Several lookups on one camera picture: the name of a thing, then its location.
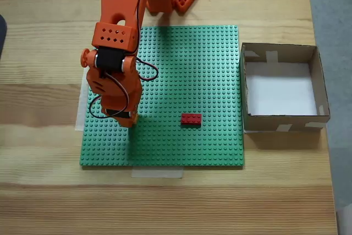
red lego brick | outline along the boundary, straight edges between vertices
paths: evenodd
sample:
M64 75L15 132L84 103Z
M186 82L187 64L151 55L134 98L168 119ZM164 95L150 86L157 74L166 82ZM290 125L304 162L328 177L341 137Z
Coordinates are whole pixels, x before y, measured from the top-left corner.
M201 125L202 124L202 114L182 113L181 124L182 125Z

gray floor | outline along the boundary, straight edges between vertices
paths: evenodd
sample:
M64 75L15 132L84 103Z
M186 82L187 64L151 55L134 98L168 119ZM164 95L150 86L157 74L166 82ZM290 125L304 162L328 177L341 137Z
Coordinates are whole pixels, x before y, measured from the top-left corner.
M328 123L335 205L352 203L352 0L311 0L331 120Z

white paper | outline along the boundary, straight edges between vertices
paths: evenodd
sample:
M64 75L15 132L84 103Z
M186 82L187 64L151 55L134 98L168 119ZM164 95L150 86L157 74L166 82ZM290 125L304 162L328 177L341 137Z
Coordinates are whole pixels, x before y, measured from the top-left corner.
M88 70L89 70L89 67L86 67L83 69L81 91L79 94L77 117L76 117L75 130L79 130L81 132L83 131L83 128L84 128L84 120L86 117L87 99L88 99L88 93L89 93L89 84L86 78Z
M317 115L306 63L247 62L246 80L251 115Z

black object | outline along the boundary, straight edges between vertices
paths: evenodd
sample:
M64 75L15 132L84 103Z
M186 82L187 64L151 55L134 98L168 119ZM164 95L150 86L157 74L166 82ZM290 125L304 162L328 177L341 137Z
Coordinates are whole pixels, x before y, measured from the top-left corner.
M7 32L7 25L5 19L0 15L0 58L2 48L4 47L5 37Z
M116 114L117 112L119 112L119 110L108 110L106 109L106 113L109 116L114 116L114 117L118 117L118 118L130 118L130 112L120 112L118 114Z
M100 46L96 59L96 66L107 72L122 72L122 60L125 52L121 49Z

green lego baseplate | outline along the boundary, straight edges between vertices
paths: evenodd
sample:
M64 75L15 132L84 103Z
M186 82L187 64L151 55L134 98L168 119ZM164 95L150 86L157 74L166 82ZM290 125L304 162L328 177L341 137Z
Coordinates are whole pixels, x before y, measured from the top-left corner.
M122 128L113 118L92 117L90 91L80 164L243 165L237 26L144 27L138 56L159 76L142 81L137 125ZM155 75L146 65L137 69L141 76ZM92 111L104 116L100 101ZM202 114L201 126L181 126L182 113Z

